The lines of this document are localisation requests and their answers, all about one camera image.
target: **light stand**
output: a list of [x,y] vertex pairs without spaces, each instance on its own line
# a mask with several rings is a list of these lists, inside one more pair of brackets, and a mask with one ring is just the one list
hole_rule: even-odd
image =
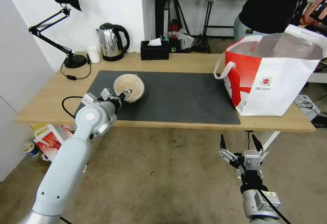
[[[33,34],[34,36],[37,36],[38,38],[42,39],[43,41],[51,44],[52,46],[54,46],[55,48],[61,50],[62,52],[64,52],[65,54],[67,54],[67,57],[64,61],[64,65],[67,68],[78,68],[81,67],[83,65],[85,65],[87,63],[87,59],[85,56],[83,55],[76,55],[73,53],[72,49],[64,47],[58,43],[55,43],[54,41],[48,39],[47,37],[43,36],[41,34],[42,31],[50,28],[51,26],[57,24],[58,22],[62,21],[65,18],[69,17],[70,14],[70,8],[67,7],[67,4],[70,4],[71,6],[73,6],[74,8],[76,8],[77,10],[81,10],[80,7],[80,1],[81,0],[55,0],[56,2],[60,3],[61,6],[63,7],[62,10],[60,10],[59,12],[57,12],[56,14],[50,16],[49,18],[47,18],[46,20],[42,21],[41,23],[32,26],[29,28],[29,32],[31,34]],[[60,19],[58,19],[57,21],[51,23],[51,24],[47,24],[45,27],[39,29],[39,27],[42,27],[43,24],[51,19],[53,19],[54,17],[58,16],[59,14],[63,13],[64,16]]]

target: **black desk mat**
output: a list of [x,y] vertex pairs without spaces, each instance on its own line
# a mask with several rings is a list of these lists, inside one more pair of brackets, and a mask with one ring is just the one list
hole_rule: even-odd
[[88,92],[100,97],[104,88],[113,91],[115,79],[126,73],[138,75],[145,92],[140,100],[123,103],[118,120],[240,124],[223,81],[213,74],[99,71]]

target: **electric kettle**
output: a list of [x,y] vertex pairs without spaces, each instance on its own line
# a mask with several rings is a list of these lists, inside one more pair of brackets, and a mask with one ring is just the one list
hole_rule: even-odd
[[[95,29],[102,52],[102,57],[106,61],[117,61],[124,57],[124,53],[129,48],[129,35],[126,29],[120,25],[104,23],[99,29]],[[126,46],[123,47],[119,31],[124,33]]]

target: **wooden bowl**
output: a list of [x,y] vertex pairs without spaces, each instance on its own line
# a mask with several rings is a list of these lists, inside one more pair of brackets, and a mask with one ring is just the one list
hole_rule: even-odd
[[132,93],[125,100],[128,103],[139,100],[144,94],[144,83],[137,75],[124,74],[116,78],[113,83],[116,95],[119,95],[125,89],[131,89]]

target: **kettle handle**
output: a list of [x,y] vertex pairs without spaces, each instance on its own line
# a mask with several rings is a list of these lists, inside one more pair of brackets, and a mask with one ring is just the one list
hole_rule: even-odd
[[120,25],[113,25],[112,27],[114,29],[116,29],[117,31],[121,31],[122,33],[124,33],[124,36],[126,38],[127,43],[126,43],[126,46],[123,47],[122,52],[123,53],[127,52],[127,49],[129,48],[129,44],[130,44],[129,34],[128,34],[127,30],[124,27],[120,26]]

